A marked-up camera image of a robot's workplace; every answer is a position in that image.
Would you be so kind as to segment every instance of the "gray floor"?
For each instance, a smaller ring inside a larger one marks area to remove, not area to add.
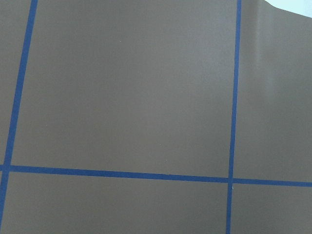
[[[0,2],[3,163],[30,1]],[[228,177],[235,0],[39,0],[12,165]],[[234,177],[312,182],[312,19],[242,2]],[[10,172],[2,234],[223,234],[227,183]],[[233,185],[232,234],[311,233]]]

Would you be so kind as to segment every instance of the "blue grid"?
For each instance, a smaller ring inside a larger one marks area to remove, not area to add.
[[[234,149],[235,149],[235,128],[236,128],[236,108],[238,92],[238,70],[239,70],[239,44],[240,44],[240,25],[241,25],[241,0],[237,0],[236,9],[236,34],[235,34],[235,55],[234,55],[234,85],[232,100],[232,125],[229,157],[229,175],[228,177],[210,177],[210,176],[192,176],[192,175],[167,175],[154,173],[137,173],[137,172],[118,172],[118,171],[101,171],[101,170],[82,170],[82,169],[65,169],[50,167],[32,167],[32,166],[15,166],[11,165],[14,140],[16,135],[20,101],[23,90],[28,53],[30,48],[31,36],[35,22],[35,15],[38,0],[32,0],[29,10],[29,16],[26,26],[25,38],[23,43],[22,55],[19,65],[18,79],[15,89],[14,102],[10,120],[9,134],[7,139],[4,164],[0,165],[2,171],[0,184],[0,228],[2,224],[3,210],[5,205],[6,190],[8,186],[10,172],[19,173],[37,173],[50,175],[74,175],[74,176],[98,176],[98,177],[116,177],[116,178],[140,178],[140,179],[161,179],[173,181],[198,181],[210,183],[227,183],[227,213],[226,213],[226,234],[231,233],[231,209],[232,209],[232,190],[233,184],[253,184],[253,185],[273,185],[273,186],[295,186],[295,187],[312,187],[312,182],[300,181],[282,181],[282,180],[261,180],[261,179],[243,179],[234,178]]]

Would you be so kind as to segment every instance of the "gray tile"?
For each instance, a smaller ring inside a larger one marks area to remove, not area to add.
[[[13,163],[227,176],[235,11],[40,1]]]
[[[0,1],[0,164],[3,163],[29,0]]]
[[[3,234],[224,233],[226,184],[11,173]]]
[[[312,233],[312,188],[234,185],[232,234]]]
[[[312,181],[312,19],[243,1],[235,177]]]

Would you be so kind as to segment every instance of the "horizontal blue line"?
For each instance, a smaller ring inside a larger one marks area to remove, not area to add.
[[[312,182],[265,180],[265,179],[239,179],[239,178],[234,178],[233,183],[235,183],[235,184],[257,184],[257,185],[312,187]]]
[[[65,169],[50,167],[29,167],[29,166],[13,166],[10,167],[11,172],[39,173],[39,174],[57,174],[57,175],[73,175],[73,176],[102,176],[102,177],[118,177],[118,178],[139,178],[139,179],[163,179],[163,180],[181,180],[181,181],[198,181],[198,182],[215,182],[227,183],[227,178],[207,177],[193,175],[167,175],[153,173],[138,172],[115,172],[115,171],[97,171],[82,169]]]

